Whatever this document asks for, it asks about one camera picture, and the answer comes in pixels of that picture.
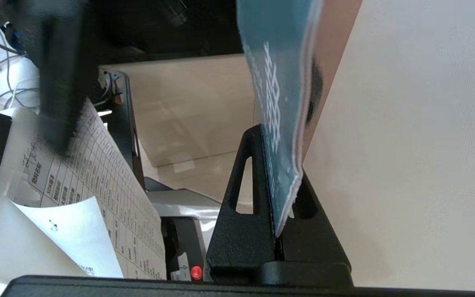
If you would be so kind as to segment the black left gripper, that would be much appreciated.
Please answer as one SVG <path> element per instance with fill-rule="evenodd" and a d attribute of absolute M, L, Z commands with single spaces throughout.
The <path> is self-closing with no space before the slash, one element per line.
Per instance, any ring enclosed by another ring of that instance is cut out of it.
<path fill-rule="evenodd" d="M 66 154 L 94 83 L 94 56 L 139 53 L 134 0 L 0 0 L 0 15 L 15 29 L 19 48 L 40 56 L 43 139 Z"/>

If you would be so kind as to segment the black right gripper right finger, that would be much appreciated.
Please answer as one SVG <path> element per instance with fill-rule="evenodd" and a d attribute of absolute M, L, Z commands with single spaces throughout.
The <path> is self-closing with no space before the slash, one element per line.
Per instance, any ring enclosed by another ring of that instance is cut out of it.
<path fill-rule="evenodd" d="M 305 175 L 281 235 L 282 284 L 352 286 L 351 264 Z"/>

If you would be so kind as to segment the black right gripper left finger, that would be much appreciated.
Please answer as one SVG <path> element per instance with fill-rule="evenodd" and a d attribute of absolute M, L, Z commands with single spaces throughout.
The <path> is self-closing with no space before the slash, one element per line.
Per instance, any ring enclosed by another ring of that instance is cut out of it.
<path fill-rule="evenodd" d="M 241 214 L 236 207 L 247 160 L 252 161 L 253 213 Z M 271 196 L 262 130 L 256 125 L 246 130 L 240 141 L 206 252 L 206 280 L 252 283 L 260 266 L 274 260 Z"/>

